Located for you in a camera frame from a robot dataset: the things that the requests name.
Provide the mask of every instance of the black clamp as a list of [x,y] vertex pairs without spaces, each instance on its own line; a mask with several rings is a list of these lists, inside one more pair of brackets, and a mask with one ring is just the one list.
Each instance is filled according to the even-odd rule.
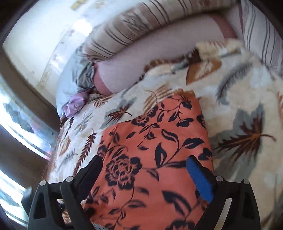
[[196,225],[196,230],[213,230],[224,208],[226,199],[232,202],[222,229],[260,230],[260,216],[256,199],[247,179],[240,183],[229,182],[201,165],[195,156],[187,158],[187,170],[201,197],[209,202]]
[[[102,158],[95,156],[75,177],[54,184],[41,181],[31,205],[27,230],[95,230],[80,202],[87,198],[101,170]],[[64,223],[57,199],[63,199],[72,225]]]

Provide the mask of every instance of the gray fabric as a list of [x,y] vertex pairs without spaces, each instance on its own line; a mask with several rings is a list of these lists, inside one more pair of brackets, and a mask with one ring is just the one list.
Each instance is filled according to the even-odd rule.
[[82,46],[75,50],[57,83],[56,106],[60,117],[63,117],[63,107],[73,95],[94,87],[94,63],[83,58],[81,50]]

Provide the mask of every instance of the metal rivet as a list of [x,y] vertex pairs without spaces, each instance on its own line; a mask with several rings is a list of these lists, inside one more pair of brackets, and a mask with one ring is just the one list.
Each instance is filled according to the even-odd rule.
[[249,184],[250,181],[248,179],[244,179],[244,184]]
[[72,176],[69,176],[69,177],[66,178],[66,181],[67,181],[67,182],[71,182],[71,181],[73,181],[73,179],[74,179],[74,178],[73,178]]
[[223,177],[217,176],[217,177],[216,177],[216,180],[219,181],[219,182],[221,182],[221,181],[223,181]]
[[41,186],[43,186],[43,185],[46,185],[46,180],[42,180],[42,181],[40,181],[40,183],[39,183]]

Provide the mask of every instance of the blue foam pad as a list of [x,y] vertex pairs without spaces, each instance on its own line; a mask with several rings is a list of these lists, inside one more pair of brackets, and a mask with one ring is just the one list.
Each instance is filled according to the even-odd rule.
[[211,203],[213,200],[213,191],[211,183],[207,180],[205,175],[202,173],[198,165],[191,157],[187,158],[186,167],[201,197]]

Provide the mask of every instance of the white wall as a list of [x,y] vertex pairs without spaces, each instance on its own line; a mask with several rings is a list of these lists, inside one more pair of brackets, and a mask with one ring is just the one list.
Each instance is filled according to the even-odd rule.
[[40,0],[16,23],[4,50],[24,78],[56,106],[58,78],[92,27],[141,0],[88,0],[76,11],[75,0]]
[[62,36],[91,2],[73,11],[74,0],[40,0],[20,18],[3,44],[17,70],[54,106],[54,92],[39,85],[42,74]]

